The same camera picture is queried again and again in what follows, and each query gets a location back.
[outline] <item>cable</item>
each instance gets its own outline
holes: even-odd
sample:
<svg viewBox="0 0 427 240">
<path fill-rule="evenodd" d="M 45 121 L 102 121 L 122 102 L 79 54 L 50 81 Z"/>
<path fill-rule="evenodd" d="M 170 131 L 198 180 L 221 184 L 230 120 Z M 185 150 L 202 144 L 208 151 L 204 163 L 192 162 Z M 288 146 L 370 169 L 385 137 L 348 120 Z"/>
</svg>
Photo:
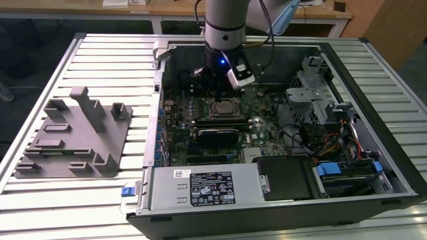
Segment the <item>cable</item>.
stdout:
<svg viewBox="0 0 427 240">
<path fill-rule="evenodd" d="M 297 132 L 297 133 L 294 133 L 294 134 L 292 135 L 292 145 L 290 145 L 290 146 L 292 146 L 292 150 L 294 149 L 294 141 L 293 141 L 293 139 L 294 139 L 294 136 L 296 136 L 296 135 L 300 135 L 300 133 Z"/>
<path fill-rule="evenodd" d="M 326 135 L 325 140 L 324 140 L 324 147 L 328 146 L 328 139 L 329 137 L 334 136 L 334 135 L 340 135 L 338 133 L 330 133 L 329 135 Z"/>
<path fill-rule="evenodd" d="M 201 2 L 201 0 L 197 0 L 193 4 L 193 17 L 194 17 L 194 22 L 197 23 L 198 27 L 201 27 L 201 23 L 198 21 L 198 16 L 197 16 L 197 5 Z"/>
<path fill-rule="evenodd" d="M 340 147 L 340 144 L 338 144 L 338 143 L 334 143 L 329 148 L 322 149 L 322 150 L 317 153 L 318 157 L 321 157 L 322 155 L 333 152 L 333 150 L 337 149 L 338 147 Z M 313 160 L 314 162 L 318 162 L 318 157 L 313 158 L 312 160 Z"/>
<path fill-rule="evenodd" d="M 301 8 L 304 9 L 304 24 L 306 23 L 306 13 L 305 13 L 305 6 L 304 5 L 301 5 L 300 4 L 300 6 L 301 6 Z"/>
<path fill-rule="evenodd" d="M 357 148 L 357 159 L 361 160 L 361 146 L 360 146 L 360 143 L 356 139 L 350 138 L 349 139 L 354 142 L 356 144 L 356 148 Z"/>
<path fill-rule="evenodd" d="M 292 139 L 292 141 L 294 141 L 300 146 L 301 146 L 301 148 L 304 149 L 304 151 L 305 151 L 305 153 L 308 154 L 308 155 L 310 155 L 310 156 L 314 156 L 316 154 L 313 153 L 313 151 L 310 151 L 309 149 L 308 149 L 308 147 L 305 147 L 305 145 L 294 138 L 294 137 L 292 137 L 292 135 L 290 134 L 288 134 L 285 131 L 281 131 L 282 132 L 282 134 L 289 138 L 289 139 Z"/>
<path fill-rule="evenodd" d="M 262 70 L 265 70 L 268 68 L 268 66 L 272 64 L 273 60 L 274 60 L 274 34 L 273 34 L 272 19 L 269 17 L 264 1 L 258 0 L 258 4 L 260 4 L 261 11 L 264 13 L 264 16 L 265 16 L 266 24 L 268 24 L 268 27 L 269 27 L 269 29 L 268 29 L 269 32 L 268 33 L 269 33 L 269 37 L 270 37 L 270 56 L 269 56 L 268 63 L 262 67 Z"/>
</svg>

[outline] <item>floor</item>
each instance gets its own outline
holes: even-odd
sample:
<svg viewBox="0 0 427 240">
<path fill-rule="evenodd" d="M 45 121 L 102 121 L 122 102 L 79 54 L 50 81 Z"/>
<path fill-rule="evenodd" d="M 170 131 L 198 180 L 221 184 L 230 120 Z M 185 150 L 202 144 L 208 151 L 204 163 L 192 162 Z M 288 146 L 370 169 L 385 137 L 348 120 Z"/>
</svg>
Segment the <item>floor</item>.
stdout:
<svg viewBox="0 0 427 240">
<path fill-rule="evenodd" d="M 30 112 L 33 104 L 38 98 L 42 87 L 49 81 L 50 75 L 59 62 L 62 54 L 77 32 L 102 34 L 150 34 L 152 27 L 148 21 L 83 21 L 66 20 L 63 27 L 59 27 L 54 20 L 34 20 L 34 27 L 42 39 L 43 45 L 35 50 L 30 50 L 35 72 L 22 79 L 10 79 L 0 71 L 0 80 L 10 88 L 14 94 L 14 101 L 5 103 L 0 101 L 0 160 L 6 153 L 9 145 L 21 128 L 21 125 Z M 197 34 L 198 29 L 192 22 L 164 22 L 164 34 Z M 427 104 L 427 44 L 422 44 L 398 74 L 418 98 Z"/>
</svg>

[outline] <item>motherboard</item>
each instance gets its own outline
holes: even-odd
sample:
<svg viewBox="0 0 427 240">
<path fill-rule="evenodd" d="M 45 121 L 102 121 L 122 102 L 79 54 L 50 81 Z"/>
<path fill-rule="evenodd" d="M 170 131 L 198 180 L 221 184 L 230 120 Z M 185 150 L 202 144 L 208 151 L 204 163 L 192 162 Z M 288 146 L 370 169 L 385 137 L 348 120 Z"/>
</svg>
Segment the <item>motherboard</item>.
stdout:
<svg viewBox="0 0 427 240">
<path fill-rule="evenodd" d="M 237 164 L 260 156 L 286 155 L 274 93 L 254 85 L 217 102 L 202 95 L 192 88 L 165 91 L 170 166 Z"/>
</svg>

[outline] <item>white sticker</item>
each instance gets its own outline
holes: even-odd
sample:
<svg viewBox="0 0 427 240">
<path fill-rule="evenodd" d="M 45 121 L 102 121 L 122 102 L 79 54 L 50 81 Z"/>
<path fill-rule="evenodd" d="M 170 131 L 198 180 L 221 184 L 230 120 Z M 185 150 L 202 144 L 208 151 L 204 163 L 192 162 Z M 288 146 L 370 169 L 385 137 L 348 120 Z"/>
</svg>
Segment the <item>white sticker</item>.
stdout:
<svg viewBox="0 0 427 240">
<path fill-rule="evenodd" d="M 189 169 L 173 170 L 173 178 L 189 178 L 190 173 Z"/>
<path fill-rule="evenodd" d="M 149 12 L 146 11 L 130 11 L 130 14 L 148 14 Z"/>
<path fill-rule="evenodd" d="M 233 199 L 234 198 L 234 195 L 221 195 L 224 196 L 222 199 Z"/>
</svg>

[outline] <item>cpu socket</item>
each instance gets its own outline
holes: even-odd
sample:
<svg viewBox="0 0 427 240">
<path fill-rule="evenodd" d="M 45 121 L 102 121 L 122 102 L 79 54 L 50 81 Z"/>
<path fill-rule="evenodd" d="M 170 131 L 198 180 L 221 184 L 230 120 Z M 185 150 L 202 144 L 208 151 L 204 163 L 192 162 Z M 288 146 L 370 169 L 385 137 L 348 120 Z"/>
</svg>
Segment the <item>cpu socket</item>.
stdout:
<svg viewBox="0 0 427 240">
<path fill-rule="evenodd" d="M 209 117 L 212 119 L 240 119 L 240 100 L 237 98 L 222 98 L 218 102 L 212 99 L 206 101 L 209 107 Z"/>
</svg>

